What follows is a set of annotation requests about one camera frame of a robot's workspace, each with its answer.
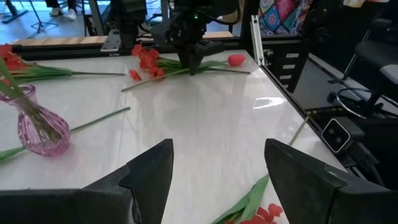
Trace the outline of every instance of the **black chair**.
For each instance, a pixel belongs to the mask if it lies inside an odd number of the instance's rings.
[[[360,59],[379,69],[379,73],[374,77],[374,81],[378,82],[377,88],[374,91],[345,88],[338,93],[331,92],[327,100],[330,103],[337,100],[348,112],[360,118],[379,117],[378,114],[398,118],[398,115],[382,110],[382,103],[377,103],[382,98],[398,108],[398,103],[383,95],[386,82],[398,85],[398,41],[395,38],[398,36],[398,25],[390,20],[377,19],[372,23],[372,30],[385,32],[386,42],[361,42],[355,47],[355,52]],[[354,100],[342,96],[341,94],[345,91],[365,91],[371,93],[371,97],[368,100]]]

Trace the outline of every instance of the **colorful fabric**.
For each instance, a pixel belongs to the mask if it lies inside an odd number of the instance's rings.
[[[297,34],[312,0],[260,0],[262,34]]]

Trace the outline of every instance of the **pink glass vase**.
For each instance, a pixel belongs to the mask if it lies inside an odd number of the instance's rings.
[[[18,137],[29,151],[45,157],[55,157],[69,147],[70,128],[68,123],[40,106],[36,99],[36,88],[21,85],[25,96],[8,98],[0,95],[0,100],[18,110]]]

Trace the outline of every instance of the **person's leg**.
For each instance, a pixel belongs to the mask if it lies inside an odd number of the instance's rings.
[[[68,0],[68,8],[69,9],[73,9],[73,10],[75,10],[75,12],[77,12],[77,10],[76,10],[76,0]]]
[[[67,17],[70,20],[75,20],[76,19],[76,0],[68,0],[68,8],[69,8],[69,14]]]
[[[60,9],[60,5],[57,0],[45,0],[47,7],[51,7],[52,10],[50,12],[51,16],[62,15],[62,10]]]

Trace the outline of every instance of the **white table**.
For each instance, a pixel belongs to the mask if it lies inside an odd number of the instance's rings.
[[[303,118],[245,51],[208,57],[223,60],[245,54],[250,75],[199,74],[162,83],[132,85],[125,77],[77,77],[35,83],[39,103],[65,118],[71,128],[126,106],[131,111],[71,137],[72,146],[56,158],[25,151],[0,163],[0,190],[83,188],[123,166],[165,138],[174,140],[174,172],[163,223],[210,223],[232,207],[267,174],[264,143],[288,143]],[[137,69],[133,57],[54,60],[42,65],[87,72]],[[20,146],[17,113],[0,104],[1,150]],[[305,125],[293,147],[342,169]],[[280,204],[270,183],[263,206]],[[279,224],[288,223],[283,215]]]

